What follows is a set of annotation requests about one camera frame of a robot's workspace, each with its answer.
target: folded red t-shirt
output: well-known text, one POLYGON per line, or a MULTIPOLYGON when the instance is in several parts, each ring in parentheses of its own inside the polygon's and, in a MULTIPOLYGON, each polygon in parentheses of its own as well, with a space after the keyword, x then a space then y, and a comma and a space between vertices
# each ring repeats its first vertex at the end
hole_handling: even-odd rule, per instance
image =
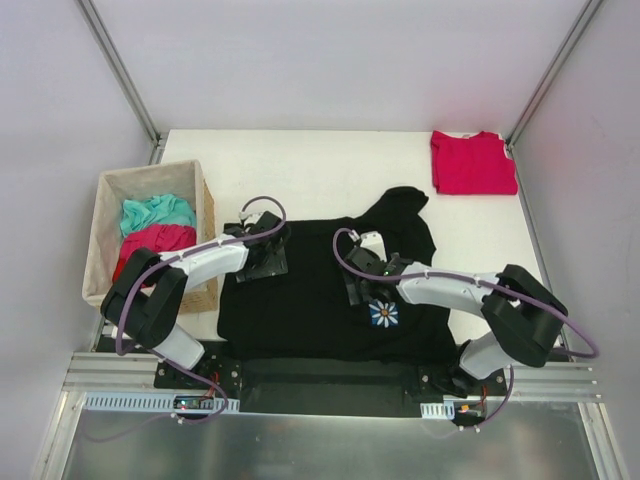
POLYGON ((438 193, 449 195, 515 195, 516 167, 504 153, 504 140, 480 132, 456 138, 434 131, 431 169, 438 193))

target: black t-shirt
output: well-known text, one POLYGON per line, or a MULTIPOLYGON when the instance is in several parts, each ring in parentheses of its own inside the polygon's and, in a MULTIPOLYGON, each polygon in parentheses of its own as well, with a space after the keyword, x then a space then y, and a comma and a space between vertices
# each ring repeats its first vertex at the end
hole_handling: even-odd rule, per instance
MULTIPOLYGON (((428 197, 413 187, 387 190, 357 218, 288 222, 285 246, 289 272, 237 283, 227 275, 222 290, 218 333, 241 360, 273 357, 446 362, 456 356, 447 325, 449 310, 394 304, 350 306, 342 269, 332 251, 341 227, 362 234, 378 231, 387 257, 426 265, 436 250, 429 228, 418 216, 428 197)), ((345 234, 338 243, 346 255, 353 247, 345 234)))

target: red cloth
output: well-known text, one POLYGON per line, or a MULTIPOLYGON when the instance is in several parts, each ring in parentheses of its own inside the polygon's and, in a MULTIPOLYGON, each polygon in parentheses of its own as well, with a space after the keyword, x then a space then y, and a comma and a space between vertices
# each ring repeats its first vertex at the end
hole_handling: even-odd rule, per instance
POLYGON ((155 224, 150 227, 127 235, 122 242, 118 263, 113 272, 115 282, 129 257, 137 249, 147 247, 149 250, 160 252, 173 252, 183 248, 193 247, 196 244, 196 230, 193 227, 182 225, 160 225, 155 224))
POLYGON ((495 133, 455 138, 435 131, 431 136, 433 186, 448 195, 515 195, 513 160, 495 133))

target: cable clip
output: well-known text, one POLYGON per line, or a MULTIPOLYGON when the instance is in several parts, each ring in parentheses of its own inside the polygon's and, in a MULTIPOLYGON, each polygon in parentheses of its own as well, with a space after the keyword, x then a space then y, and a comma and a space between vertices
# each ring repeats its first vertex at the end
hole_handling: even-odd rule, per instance
POLYGON ((360 241, 360 235, 358 235, 358 232, 356 232, 355 230, 351 230, 349 232, 349 238, 353 243, 358 243, 360 241))

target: clothing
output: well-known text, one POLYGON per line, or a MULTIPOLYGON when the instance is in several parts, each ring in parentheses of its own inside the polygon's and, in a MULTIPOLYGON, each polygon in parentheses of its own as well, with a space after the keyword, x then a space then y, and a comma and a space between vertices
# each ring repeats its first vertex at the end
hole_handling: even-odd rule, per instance
POLYGON ((125 200, 122 203, 122 210, 120 230, 125 238, 154 223, 194 228, 196 226, 196 214, 193 213, 189 203, 173 194, 155 195, 144 202, 125 200))
POLYGON ((516 167, 495 133, 454 138, 442 132, 431 136, 433 185, 449 195, 515 195, 516 167))
MULTIPOLYGON (((340 360, 383 360, 410 363, 450 361, 456 346, 448 328, 449 310, 409 305, 399 297, 384 318, 369 304, 351 307, 343 271, 332 252, 334 232, 378 231, 387 255, 431 264, 435 246, 418 213, 427 203, 412 187, 388 190, 358 218, 287 222, 288 273, 237 283, 225 278, 218 333, 241 360, 265 357, 313 357, 340 360)), ((344 257, 353 247, 340 237, 344 257)))
POLYGON ((147 247, 152 252, 173 252, 196 244, 196 230, 182 225, 151 225, 144 230, 128 235, 122 242, 118 264, 113 272, 113 281, 120 276, 120 272, 137 249, 147 247))

